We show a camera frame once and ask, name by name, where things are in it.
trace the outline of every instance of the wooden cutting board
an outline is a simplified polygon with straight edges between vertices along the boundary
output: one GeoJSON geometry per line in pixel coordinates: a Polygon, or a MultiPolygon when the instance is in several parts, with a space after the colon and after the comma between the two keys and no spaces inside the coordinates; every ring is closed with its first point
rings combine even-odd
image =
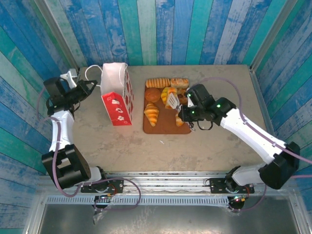
{"type": "MultiPolygon", "coordinates": [[[[144,98],[144,109],[147,105],[148,101],[144,98]]],[[[191,132],[189,125],[184,123],[182,126],[176,126],[176,110],[166,109],[165,104],[161,99],[155,103],[155,105],[159,109],[159,115],[157,119],[156,126],[151,126],[147,117],[143,113],[143,131],[146,134],[188,134],[191,132]]]]}

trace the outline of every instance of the red and white paper bag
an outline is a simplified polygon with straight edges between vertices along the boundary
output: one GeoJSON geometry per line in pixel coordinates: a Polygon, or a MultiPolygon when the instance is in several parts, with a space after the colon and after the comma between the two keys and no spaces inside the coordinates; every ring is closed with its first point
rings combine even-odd
{"type": "Polygon", "coordinates": [[[114,126],[132,125],[133,90],[126,63],[104,63],[101,96],[114,126]]]}

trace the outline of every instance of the floor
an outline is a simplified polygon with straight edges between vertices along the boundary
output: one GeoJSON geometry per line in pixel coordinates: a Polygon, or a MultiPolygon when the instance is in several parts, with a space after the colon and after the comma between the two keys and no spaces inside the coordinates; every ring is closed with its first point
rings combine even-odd
{"type": "MultiPolygon", "coordinates": [[[[250,207],[259,198],[246,201],[250,207]]],[[[95,219],[91,205],[46,205],[41,234],[295,234],[300,233],[288,200],[267,197],[257,209],[234,214],[212,206],[138,206],[105,212],[95,219]]]]}
{"type": "MultiPolygon", "coordinates": [[[[228,171],[237,165],[262,162],[247,144],[222,127],[188,135],[147,135],[142,129],[145,80],[157,77],[188,78],[190,84],[206,77],[228,78],[241,92],[244,114],[265,128],[247,66],[135,66],[128,71],[135,94],[132,126],[112,126],[99,88],[75,112],[74,143],[91,166],[111,172],[228,171]]],[[[91,68],[88,78],[100,80],[100,70],[91,68]]],[[[204,85],[215,99],[226,97],[238,104],[229,84],[209,81],[204,85]]]]}

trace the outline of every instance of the blue wooden wall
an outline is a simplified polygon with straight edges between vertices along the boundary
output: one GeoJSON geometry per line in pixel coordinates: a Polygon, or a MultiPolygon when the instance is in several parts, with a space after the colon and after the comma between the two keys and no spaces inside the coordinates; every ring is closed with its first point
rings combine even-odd
{"type": "Polygon", "coordinates": [[[45,0],[79,67],[251,64],[286,0],[45,0]]]}
{"type": "Polygon", "coordinates": [[[68,68],[34,1],[0,0],[0,234],[24,228],[52,138],[51,123],[36,119],[36,102],[43,81],[68,68]]]}
{"type": "MultiPolygon", "coordinates": [[[[256,70],[278,138],[294,141],[312,159],[312,1],[298,0],[256,70]]],[[[300,162],[302,175],[312,166],[300,162]]],[[[312,214],[312,179],[298,179],[312,214]]]]}

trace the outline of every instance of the wooden wall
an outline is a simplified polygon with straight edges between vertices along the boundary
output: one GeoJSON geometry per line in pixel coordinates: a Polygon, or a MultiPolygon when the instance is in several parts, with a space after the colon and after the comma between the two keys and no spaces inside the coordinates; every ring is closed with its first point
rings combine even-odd
{"type": "Polygon", "coordinates": [[[0,0],[0,234],[24,228],[52,138],[51,123],[36,119],[37,99],[43,81],[68,68],[34,1],[0,0]]]}
{"type": "Polygon", "coordinates": [[[251,64],[286,0],[45,0],[78,66],[251,64]]]}
{"type": "MultiPolygon", "coordinates": [[[[277,137],[312,159],[312,1],[298,0],[256,71],[277,137]]],[[[312,166],[300,162],[299,174],[312,166]]],[[[298,179],[312,214],[312,179],[298,179]]]]}

